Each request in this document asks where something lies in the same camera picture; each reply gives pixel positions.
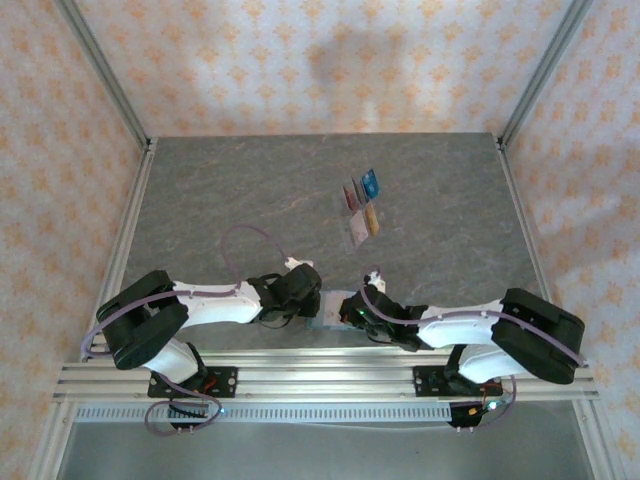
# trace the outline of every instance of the black mounting plate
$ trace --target black mounting plate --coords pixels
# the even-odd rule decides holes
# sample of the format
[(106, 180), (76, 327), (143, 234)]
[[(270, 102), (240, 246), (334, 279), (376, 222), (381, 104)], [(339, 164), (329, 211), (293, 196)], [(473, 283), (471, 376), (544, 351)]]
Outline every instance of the black mounting plate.
[[(413, 367), (413, 386), (416, 397), (482, 397), (484, 392), (477, 389), (460, 392), (451, 388), (444, 376), (444, 365), (425, 365)], [(494, 382), (487, 382), (487, 397), (502, 396), (502, 385), (496, 387)]]
[[(204, 393), (216, 398), (235, 398), (238, 386), (236, 367), (207, 367), (207, 373), (207, 378), (216, 377), (217, 381)], [(147, 395), (149, 398), (190, 398), (189, 395), (176, 392), (154, 372), (151, 373)]]

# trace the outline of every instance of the patterned wallpaper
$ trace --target patterned wallpaper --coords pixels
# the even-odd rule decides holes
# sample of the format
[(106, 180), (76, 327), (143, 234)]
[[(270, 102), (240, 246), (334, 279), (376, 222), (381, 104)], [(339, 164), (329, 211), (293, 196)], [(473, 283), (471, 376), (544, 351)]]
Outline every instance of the patterned wallpaper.
[(0, 478), (75, 360), (140, 152), (50, 0), (0, 2)]
[(498, 133), (570, 0), (79, 0), (152, 136)]
[(640, 9), (596, 1), (509, 151), (554, 295), (587, 323), (629, 479), (640, 479)]

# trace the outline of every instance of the marble-patterned surface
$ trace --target marble-patterned surface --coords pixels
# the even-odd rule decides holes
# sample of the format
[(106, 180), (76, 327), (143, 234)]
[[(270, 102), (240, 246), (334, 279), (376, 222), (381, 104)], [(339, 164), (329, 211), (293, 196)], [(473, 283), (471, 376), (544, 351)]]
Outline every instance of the marble-patterned surface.
[[(375, 168), (380, 233), (348, 254), (335, 198)], [(231, 283), (220, 255), (237, 223), (265, 228), (310, 259), (325, 289), (353, 289), (377, 264), (399, 302), (470, 305), (537, 284), (489, 134), (162, 138), (124, 285), (149, 270), (200, 284)], [(243, 277), (284, 272), (252, 232), (229, 249)], [(181, 333), (201, 350), (370, 346), (361, 332), (218, 324)]]

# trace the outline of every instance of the wall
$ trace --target wall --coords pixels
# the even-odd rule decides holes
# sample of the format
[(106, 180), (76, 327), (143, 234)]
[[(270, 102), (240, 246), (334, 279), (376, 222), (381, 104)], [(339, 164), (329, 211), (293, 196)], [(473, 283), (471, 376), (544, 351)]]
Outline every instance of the wall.
[(140, 158), (49, 0), (0, 3), (0, 477), (77, 359)]
[(80, 0), (152, 136), (498, 133), (569, 0)]
[(628, 478), (640, 478), (640, 10), (596, 1), (509, 151), (554, 296), (587, 324)]

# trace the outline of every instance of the orange floral wallpaper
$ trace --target orange floral wallpaper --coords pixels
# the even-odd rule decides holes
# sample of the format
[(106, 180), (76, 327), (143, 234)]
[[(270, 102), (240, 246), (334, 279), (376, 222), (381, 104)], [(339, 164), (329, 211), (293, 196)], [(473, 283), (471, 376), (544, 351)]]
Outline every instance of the orange floral wallpaper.
[(587, 323), (627, 478), (640, 478), (640, 9), (597, 1), (509, 151), (554, 295)]
[(50, 0), (0, 2), (0, 478), (76, 360), (140, 151)]
[(152, 136), (499, 133), (570, 0), (80, 0)]

